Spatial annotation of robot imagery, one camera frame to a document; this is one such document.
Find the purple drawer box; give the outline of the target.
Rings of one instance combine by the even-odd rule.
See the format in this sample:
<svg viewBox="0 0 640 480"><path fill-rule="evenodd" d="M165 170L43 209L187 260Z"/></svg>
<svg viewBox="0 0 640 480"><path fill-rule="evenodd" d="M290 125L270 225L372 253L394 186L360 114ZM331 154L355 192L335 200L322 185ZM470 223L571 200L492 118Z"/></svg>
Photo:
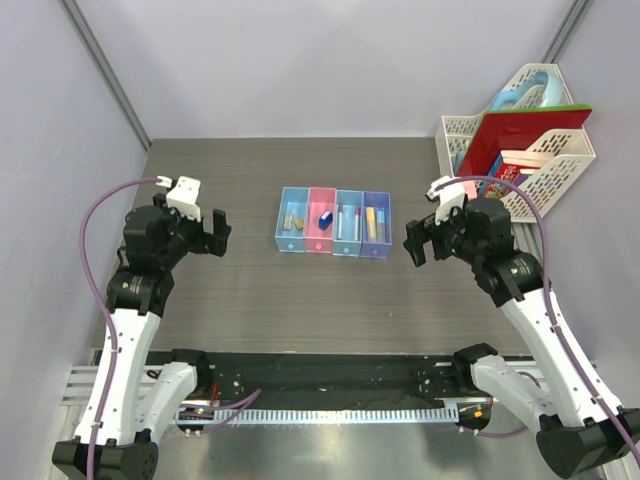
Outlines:
<svg viewBox="0 0 640 480"><path fill-rule="evenodd" d="M391 195L365 191L362 205L362 247L360 256L386 259L392 247Z"/></svg>

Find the blue capped clear tube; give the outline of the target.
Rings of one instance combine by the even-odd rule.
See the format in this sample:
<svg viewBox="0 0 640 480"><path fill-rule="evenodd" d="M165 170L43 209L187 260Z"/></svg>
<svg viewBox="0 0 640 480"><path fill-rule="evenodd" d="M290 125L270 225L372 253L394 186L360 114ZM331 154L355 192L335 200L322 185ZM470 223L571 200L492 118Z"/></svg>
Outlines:
<svg viewBox="0 0 640 480"><path fill-rule="evenodd" d="M376 211L376 234L379 242L385 242L386 222L385 222L385 212L383 209L378 209Z"/></svg>

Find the light blue drawer box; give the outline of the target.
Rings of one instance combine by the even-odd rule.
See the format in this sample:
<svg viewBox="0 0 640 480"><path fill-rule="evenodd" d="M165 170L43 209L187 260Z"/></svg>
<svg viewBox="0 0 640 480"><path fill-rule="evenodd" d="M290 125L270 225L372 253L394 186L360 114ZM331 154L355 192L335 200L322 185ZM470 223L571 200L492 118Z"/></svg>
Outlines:
<svg viewBox="0 0 640 480"><path fill-rule="evenodd" d="M281 253L304 253L304 230L309 200L308 187L284 187L274 239Z"/></svg>

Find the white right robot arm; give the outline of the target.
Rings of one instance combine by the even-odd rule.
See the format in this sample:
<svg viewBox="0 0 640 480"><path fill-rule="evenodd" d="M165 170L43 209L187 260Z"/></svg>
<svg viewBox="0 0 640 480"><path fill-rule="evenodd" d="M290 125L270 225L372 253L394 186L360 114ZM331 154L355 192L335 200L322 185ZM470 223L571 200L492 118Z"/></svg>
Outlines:
<svg viewBox="0 0 640 480"><path fill-rule="evenodd" d="M515 247L500 201L464 201L446 220L412 220L406 232L403 246L416 266L426 262L425 244L437 260L456 257L470 266L477 285L525 340L546 383L537 387L495 349L477 344L454 355L457 391L498 398L535 434L545 463L563 479L630 453L639 441L638 409L622 405L581 350L555 294L544 288L542 265Z"/></svg>

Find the orange white marker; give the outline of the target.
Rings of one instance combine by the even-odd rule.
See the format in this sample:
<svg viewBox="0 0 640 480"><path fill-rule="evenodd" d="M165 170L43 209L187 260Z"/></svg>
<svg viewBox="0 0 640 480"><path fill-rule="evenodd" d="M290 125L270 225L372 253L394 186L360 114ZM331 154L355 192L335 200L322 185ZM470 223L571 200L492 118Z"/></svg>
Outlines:
<svg viewBox="0 0 640 480"><path fill-rule="evenodd" d="M338 204L337 209L337 227L336 227L336 240L340 241L343 239L343 225L344 225L344 205L342 203Z"/></svg>

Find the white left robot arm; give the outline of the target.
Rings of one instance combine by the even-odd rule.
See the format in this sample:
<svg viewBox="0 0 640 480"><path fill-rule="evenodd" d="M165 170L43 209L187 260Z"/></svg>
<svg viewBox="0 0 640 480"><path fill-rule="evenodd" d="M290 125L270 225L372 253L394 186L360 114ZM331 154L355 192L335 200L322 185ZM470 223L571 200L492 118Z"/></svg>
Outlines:
<svg viewBox="0 0 640 480"><path fill-rule="evenodd" d="M119 266L104 297L108 323L93 389L72 439L56 443L54 466L70 479L151 479L159 443L188 396L205 397L213 375L205 352L176 349L145 395L139 390L152 340L189 253L222 257L231 228L222 210L204 228L196 188L173 188L125 217Z"/></svg>

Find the pink drawer box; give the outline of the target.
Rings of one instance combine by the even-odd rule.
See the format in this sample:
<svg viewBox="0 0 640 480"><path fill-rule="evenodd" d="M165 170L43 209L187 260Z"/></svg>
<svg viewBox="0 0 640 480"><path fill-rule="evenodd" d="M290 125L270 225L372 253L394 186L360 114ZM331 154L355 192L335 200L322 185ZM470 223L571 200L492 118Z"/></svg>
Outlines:
<svg viewBox="0 0 640 480"><path fill-rule="evenodd" d="M332 253L336 192L335 188L327 187L312 187L309 190L304 229L306 253Z"/></svg>

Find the clear beige eraser block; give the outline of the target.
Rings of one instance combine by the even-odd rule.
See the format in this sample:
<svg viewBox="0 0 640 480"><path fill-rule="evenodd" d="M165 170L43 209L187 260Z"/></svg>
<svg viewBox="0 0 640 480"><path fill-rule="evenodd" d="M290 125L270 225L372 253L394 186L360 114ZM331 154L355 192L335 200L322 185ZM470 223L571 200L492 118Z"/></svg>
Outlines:
<svg viewBox="0 0 640 480"><path fill-rule="evenodd" d="M291 230L293 227L293 222L294 222L294 214L292 212L288 212L285 215L285 219L284 219L284 229Z"/></svg>

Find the teal blue drawer box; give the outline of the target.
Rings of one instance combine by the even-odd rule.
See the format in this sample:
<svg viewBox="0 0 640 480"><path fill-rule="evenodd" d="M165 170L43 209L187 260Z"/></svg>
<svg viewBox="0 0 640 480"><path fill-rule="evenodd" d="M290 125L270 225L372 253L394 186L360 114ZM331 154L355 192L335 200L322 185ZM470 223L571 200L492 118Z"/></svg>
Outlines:
<svg viewBox="0 0 640 480"><path fill-rule="evenodd" d="M338 204L344 205L343 239L336 240L337 209ZM360 229L360 241L354 242L354 212L355 208L363 210L363 192L355 190L340 190L336 192L334 226L333 226L333 250L334 256L359 257L362 247L362 227Z"/></svg>

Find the small blue box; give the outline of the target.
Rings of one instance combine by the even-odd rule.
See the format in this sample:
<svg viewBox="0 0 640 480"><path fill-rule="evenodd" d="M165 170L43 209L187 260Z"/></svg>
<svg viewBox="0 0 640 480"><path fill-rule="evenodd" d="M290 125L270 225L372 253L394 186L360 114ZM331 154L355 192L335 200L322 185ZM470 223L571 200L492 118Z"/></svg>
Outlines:
<svg viewBox="0 0 640 480"><path fill-rule="evenodd" d="M326 231L333 222L333 212L325 210L318 218L318 227L321 231Z"/></svg>

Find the yellow capped tube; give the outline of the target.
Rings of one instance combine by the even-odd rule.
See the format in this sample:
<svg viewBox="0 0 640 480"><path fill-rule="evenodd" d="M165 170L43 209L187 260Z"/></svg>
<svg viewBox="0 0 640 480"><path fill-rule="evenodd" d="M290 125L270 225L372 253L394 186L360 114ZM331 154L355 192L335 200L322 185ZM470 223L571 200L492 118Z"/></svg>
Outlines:
<svg viewBox="0 0 640 480"><path fill-rule="evenodd" d="M376 212L373 207L366 208L366 225L367 225L368 239L371 242L375 242L377 239Z"/></svg>

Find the pink white marker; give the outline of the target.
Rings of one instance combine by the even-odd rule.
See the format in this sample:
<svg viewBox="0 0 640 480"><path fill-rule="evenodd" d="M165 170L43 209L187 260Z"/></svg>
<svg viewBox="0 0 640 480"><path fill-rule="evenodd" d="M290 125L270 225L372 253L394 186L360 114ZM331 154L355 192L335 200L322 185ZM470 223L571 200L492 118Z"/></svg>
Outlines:
<svg viewBox="0 0 640 480"><path fill-rule="evenodd" d="M354 212L354 242L360 241L360 229L361 229L361 209L355 208Z"/></svg>

